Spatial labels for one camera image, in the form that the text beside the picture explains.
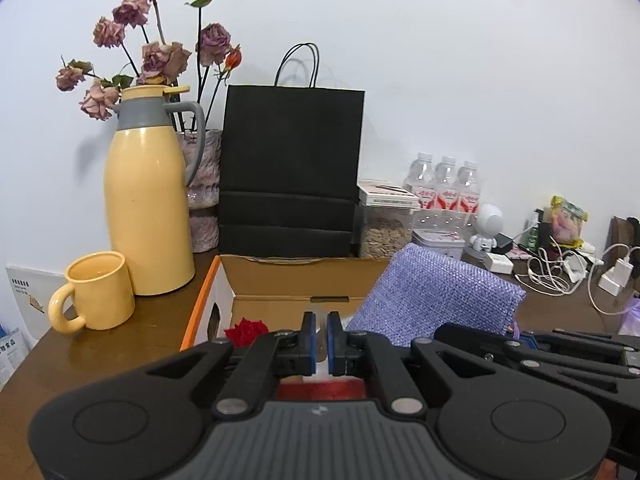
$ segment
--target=bottle label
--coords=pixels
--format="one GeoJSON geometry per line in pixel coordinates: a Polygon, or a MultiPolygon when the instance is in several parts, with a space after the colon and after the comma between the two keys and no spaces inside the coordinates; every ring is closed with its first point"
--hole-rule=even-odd
{"type": "Polygon", "coordinates": [[[436,208],[455,209],[458,192],[455,189],[442,189],[436,199],[436,208]]]}
{"type": "Polygon", "coordinates": [[[478,212],[478,203],[480,202],[480,195],[478,193],[461,192],[458,198],[458,204],[456,206],[457,211],[463,213],[476,213],[478,212]]]}
{"type": "Polygon", "coordinates": [[[436,201],[436,190],[429,187],[412,186],[411,192],[420,199],[421,209],[432,209],[436,201]]]}

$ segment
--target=brown tabletop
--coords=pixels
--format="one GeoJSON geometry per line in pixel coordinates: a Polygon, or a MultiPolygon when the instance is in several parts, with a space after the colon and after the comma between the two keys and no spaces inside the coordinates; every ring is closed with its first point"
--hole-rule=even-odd
{"type": "MultiPolygon", "coordinates": [[[[44,335],[0,393],[2,478],[42,480],[26,433],[33,414],[49,399],[178,350],[214,254],[210,251],[195,255],[196,275],[180,290],[163,296],[136,298],[135,313],[117,328],[104,332],[84,330],[75,336],[50,330],[44,335]]],[[[526,268],[517,263],[516,271],[526,272],[526,268]]],[[[514,281],[513,277],[503,277],[514,281]]],[[[612,333],[619,327],[619,316],[602,316],[593,309],[586,283],[571,296],[562,298],[527,291],[516,314],[521,329],[565,328],[612,333]]],[[[594,285],[598,306],[610,312],[620,310],[630,294],[614,300],[594,285]]]]}

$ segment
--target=purple cloth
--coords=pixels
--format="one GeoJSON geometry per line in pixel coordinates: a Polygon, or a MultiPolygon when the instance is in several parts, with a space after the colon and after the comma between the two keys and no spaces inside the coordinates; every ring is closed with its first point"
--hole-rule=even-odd
{"type": "Polygon", "coordinates": [[[432,337],[446,322],[503,335],[525,291],[487,270],[416,244],[389,262],[347,330],[385,335],[392,344],[432,337]]]}

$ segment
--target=paper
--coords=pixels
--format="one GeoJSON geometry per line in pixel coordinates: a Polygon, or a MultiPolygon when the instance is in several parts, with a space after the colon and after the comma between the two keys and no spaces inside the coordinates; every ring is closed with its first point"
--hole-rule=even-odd
{"type": "Polygon", "coordinates": [[[29,348],[19,328],[0,338],[0,391],[28,353],[29,348]]]}

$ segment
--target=red flower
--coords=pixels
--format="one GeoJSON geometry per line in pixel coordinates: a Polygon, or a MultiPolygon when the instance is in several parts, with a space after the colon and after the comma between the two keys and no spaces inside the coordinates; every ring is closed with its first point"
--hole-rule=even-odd
{"type": "Polygon", "coordinates": [[[232,48],[229,51],[228,56],[225,59],[225,72],[233,70],[236,66],[240,65],[242,61],[242,54],[240,53],[240,45],[232,48]]]}
{"type": "Polygon", "coordinates": [[[249,346],[259,335],[269,331],[261,321],[249,321],[242,318],[240,324],[225,330],[225,335],[231,339],[235,347],[249,346]]]}

